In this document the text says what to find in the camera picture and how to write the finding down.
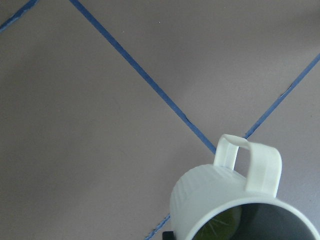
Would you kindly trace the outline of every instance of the white mug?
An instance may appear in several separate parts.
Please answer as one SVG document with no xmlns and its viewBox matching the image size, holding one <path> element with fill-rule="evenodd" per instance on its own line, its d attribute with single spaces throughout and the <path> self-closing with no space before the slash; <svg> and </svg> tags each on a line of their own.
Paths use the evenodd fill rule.
<svg viewBox="0 0 320 240">
<path fill-rule="evenodd" d="M 247 178 L 234 171 L 239 147 L 250 151 Z M 320 240 L 313 224 L 276 198 L 282 170 L 277 149 L 224 134 L 213 164 L 197 166 L 176 183 L 170 198 L 176 240 L 192 240 L 214 216 L 241 206 L 237 240 Z"/>
</svg>

